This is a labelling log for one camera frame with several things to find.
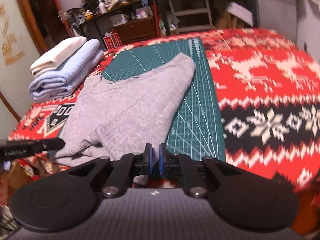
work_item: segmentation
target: red blanket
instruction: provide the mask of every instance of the red blanket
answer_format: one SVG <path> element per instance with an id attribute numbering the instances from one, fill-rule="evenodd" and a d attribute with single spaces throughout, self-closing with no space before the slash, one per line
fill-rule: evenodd
<path id="1" fill-rule="evenodd" d="M 100 74 L 121 51 L 200 37 L 216 87 L 228 163 L 269 179 L 309 185 L 319 170 L 319 65 L 292 42 L 270 30 L 243 29 L 190 33 L 137 42 L 105 53 L 91 73 Z M 10 139 L 55 137 L 82 85 L 68 98 L 33 104 Z M 39 154 L 20 160 L 37 179 L 66 169 Z"/>

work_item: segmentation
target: wooden drawer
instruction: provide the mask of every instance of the wooden drawer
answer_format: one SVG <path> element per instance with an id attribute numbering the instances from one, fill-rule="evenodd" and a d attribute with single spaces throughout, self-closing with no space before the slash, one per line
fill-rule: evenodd
<path id="1" fill-rule="evenodd" d="M 115 30 L 119 34 L 123 45 L 157 37 L 153 17 L 118 25 Z"/>

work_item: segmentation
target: folded blue garment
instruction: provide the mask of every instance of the folded blue garment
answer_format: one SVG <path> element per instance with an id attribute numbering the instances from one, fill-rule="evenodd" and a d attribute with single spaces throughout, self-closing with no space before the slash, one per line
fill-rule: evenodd
<path id="1" fill-rule="evenodd" d="M 90 70 L 92 70 L 92 68 L 94 68 L 100 62 L 100 60 L 102 60 L 102 58 L 103 51 L 98 50 L 96 54 L 84 65 L 81 71 L 73 78 L 73 80 L 71 80 L 70 83 L 56 88 L 40 88 L 37 91 L 33 91 L 30 93 L 32 100 L 36 103 L 41 103 L 51 99 L 71 96 L 78 85 L 89 74 Z"/>
<path id="2" fill-rule="evenodd" d="M 87 41 L 56 70 L 48 70 L 36 77 L 29 85 L 29 93 L 39 89 L 57 88 L 70 83 L 93 57 L 99 46 L 100 42 L 97 39 Z"/>

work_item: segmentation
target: green cutting mat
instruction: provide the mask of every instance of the green cutting mat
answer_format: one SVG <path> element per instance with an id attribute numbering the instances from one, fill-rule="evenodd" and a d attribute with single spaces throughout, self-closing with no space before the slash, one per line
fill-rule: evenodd
<path id="1" fill-rule="evenodd" d="M 110 81 L 137 76 L 166 64 L 180 52 L 193 59 L 196 73 L 172 122 L 166 141 L 167 149 L 170 153 L 187 154 L 193 160 L 212 156 L 225 161 L 217 96 L 199 38 L 123 51 L 105 69 L 102 76 Z"/>

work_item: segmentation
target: stack of folded clothes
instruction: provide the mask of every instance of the stack of folded clothes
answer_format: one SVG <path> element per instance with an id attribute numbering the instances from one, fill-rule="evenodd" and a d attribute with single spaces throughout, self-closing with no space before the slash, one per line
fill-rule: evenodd
<path id="1" fill-rule="evenodd" d="M 69 38 L 43 54 L 31 66 L 35 79 L 29 93 L 36 103 L 70 96 L 103 58 L 97 39 Z"/>

